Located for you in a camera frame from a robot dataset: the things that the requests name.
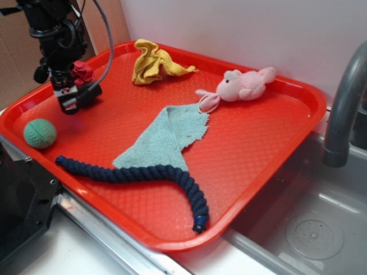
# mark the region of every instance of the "navy rope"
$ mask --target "navy rope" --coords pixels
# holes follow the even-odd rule
[[[193,230],[197,233],[202,233],[206,230],[206,222],[209,219],[209,207],[206,205],[204,193],[190,174],[182,171],[180,168],[174,168],[171,165],[157,165],[109,169],[78,162],[64,156],[58,156],[55,162],[73,175],[86,176],[98,182],[130,183],[150,180],[170,180],[176,182],[185,191],[191,204],[194,217]]]

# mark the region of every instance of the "green ball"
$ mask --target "green ball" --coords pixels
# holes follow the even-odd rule
[[[45,119],[35,119],[24,128],[24,139],[32,147],[44,149],[51,146],[56,140],[56,129],[51,122]]]

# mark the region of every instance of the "red tray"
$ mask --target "red tray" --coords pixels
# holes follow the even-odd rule
[[[47,83],[8,107],[0,117],[0,133],[141,243],[168,252],[219,236],[323,118],[326,102],[316,88],[277,77],[257,100],[220,103],[210,114],[204,138],[183,151],[210,209],[208,229],[197,235],[190,204],[175,183],[110,185],[69,175],[54,163],[56,156],[64,155],[113,168],[112,161],[135,143],[164,107],[197,103],[195,90],[215,92],[226,70],[250,70],[159,47],[175,62],[200,71],[136,86],[131,78],[140,51],[134,42],[124,43],[116,47],[112,69],[101,83],[103,94],[92,107],[73,116],[63,114]],[[107,60],[108,51],[88,61],[97,77]],[[51,121],[58,134],[55,144],[42,151],[29,147],[22,134],[25,125],[38,118]]]

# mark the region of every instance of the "pink plush toy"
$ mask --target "pink plush toy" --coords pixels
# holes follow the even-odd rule
[[[213,111],[221,99],[227,102],[257,99],[264,93],[265,84],[274,81],[275,75],[276,71],[272,67],[247,73],[229,70],[224,73],[224,79],[219,83],[216,93],[196,90],[196,94],[202,96],[199,111],[206,113]]]

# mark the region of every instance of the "light blue cloth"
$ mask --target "light blue cloth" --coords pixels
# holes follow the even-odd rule
[[[198,104],[168,106],[112,164],[117,168],[170,164],[188,171],[181,151],[204,136],[208,120],[207,113],[199,113]]]

